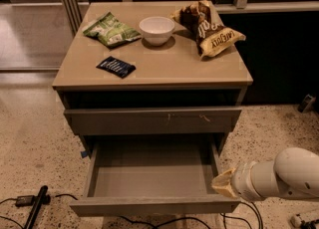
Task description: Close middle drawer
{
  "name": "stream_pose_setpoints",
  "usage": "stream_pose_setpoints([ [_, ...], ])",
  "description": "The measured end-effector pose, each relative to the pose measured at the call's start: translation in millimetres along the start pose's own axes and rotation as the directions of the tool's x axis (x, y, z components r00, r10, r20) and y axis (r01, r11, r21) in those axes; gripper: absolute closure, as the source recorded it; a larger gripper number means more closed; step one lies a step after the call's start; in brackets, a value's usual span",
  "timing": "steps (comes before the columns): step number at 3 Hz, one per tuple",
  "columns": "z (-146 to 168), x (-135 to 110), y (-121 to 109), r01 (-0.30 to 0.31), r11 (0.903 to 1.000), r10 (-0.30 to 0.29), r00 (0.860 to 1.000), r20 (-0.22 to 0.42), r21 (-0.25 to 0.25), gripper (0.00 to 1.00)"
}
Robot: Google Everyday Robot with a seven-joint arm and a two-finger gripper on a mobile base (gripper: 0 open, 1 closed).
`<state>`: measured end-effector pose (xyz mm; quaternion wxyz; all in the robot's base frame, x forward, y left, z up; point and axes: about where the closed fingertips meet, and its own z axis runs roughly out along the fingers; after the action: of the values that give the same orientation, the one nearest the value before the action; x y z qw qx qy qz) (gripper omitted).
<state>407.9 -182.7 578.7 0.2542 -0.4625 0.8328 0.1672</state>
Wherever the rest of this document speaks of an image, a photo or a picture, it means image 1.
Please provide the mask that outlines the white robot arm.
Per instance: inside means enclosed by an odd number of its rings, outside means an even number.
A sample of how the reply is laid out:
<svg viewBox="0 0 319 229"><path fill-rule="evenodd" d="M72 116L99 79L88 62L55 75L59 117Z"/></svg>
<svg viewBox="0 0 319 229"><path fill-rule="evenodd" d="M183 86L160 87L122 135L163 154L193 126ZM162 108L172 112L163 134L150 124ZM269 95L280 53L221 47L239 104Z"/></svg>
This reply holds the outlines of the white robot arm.
<svg viewBox="0 0 319 229"><path fill-rule="evenodd" d="M281 150L273 160L246 162L211 181L217 193L255 202L269 197L287 200L319 199L319 156L299 147Z"/></svg>

